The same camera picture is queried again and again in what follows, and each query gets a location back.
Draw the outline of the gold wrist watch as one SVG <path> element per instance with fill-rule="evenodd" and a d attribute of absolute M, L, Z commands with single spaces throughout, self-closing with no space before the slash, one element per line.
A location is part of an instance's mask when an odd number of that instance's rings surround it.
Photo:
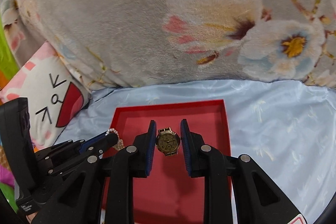
<path fill-rule="evenodd" d="M 170 127 L 158 130 L 155 145 L 165 156 L 177 155 L 180 143 L 181 138 Z"/>

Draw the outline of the pink bunny face pillow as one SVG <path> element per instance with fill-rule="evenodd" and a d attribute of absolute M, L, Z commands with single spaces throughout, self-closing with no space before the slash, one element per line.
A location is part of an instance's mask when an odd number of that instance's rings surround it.
<path fill-rule="evenodd" d="M 1 90 L 3 103 L 26 97 L 35 151 L 52 146 L 71 119 L 88 104 L 89 92 L 45 42 Z"/>

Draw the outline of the grey floral fleece blanket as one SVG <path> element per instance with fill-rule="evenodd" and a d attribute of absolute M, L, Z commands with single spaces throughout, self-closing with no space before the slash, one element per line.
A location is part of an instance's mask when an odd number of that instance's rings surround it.
<path fill-rule="evenodd" d="M 45 41 L 90 90 L 212 79 L 335 88 L 335 0 L 1 0 L 22 66 Z"/>

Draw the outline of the red cardboard box tray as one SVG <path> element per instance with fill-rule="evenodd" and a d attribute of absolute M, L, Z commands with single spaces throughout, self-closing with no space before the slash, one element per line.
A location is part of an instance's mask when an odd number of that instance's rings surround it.
<path fill-rule="evenodd" d="M 150 121 L 158 129 L 180 132 L 186 119 L 192 132 L 201 134 L 224 155 L 230 155 L 230 134 L 223 100 L 171 103 L 163 105 L 118 107 L 111 127 L 116 129 L 125 146 L 146 133 Z M 153 168 L 148 178 L 133 181 L 135 223 L 202 223 L 204 211 L 204 179 L 190 178 L 183 157 L 165 156 L 154 151 Z"/>

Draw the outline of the light blue palm bedsheet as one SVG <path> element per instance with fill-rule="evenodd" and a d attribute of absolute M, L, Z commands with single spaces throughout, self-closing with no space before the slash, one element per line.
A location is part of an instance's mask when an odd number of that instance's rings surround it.
<path fill-rule="evenodd" d="M 335 194 L 335 90 L 298 81 L 211 80 L 103 89 L 58 137 L 90 139 L 118 107 L 223 100 L 231 151 L 246 153 L 314 223 Z"/>

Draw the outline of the colourful cartoon blanket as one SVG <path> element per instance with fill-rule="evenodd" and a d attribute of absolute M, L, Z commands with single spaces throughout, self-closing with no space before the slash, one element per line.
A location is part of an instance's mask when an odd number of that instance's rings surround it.
<path fill-rule="evenodd" d="M 1 23 L 1 90 L 9 83 L 18 71 L 18 65 L 13 57 L 5 37 Z M 7 161 L 3 145 L 1 143 L 1 191 L 10 206 L 17 213 L 18 207 L 14 198 L 14 176 Z"/>

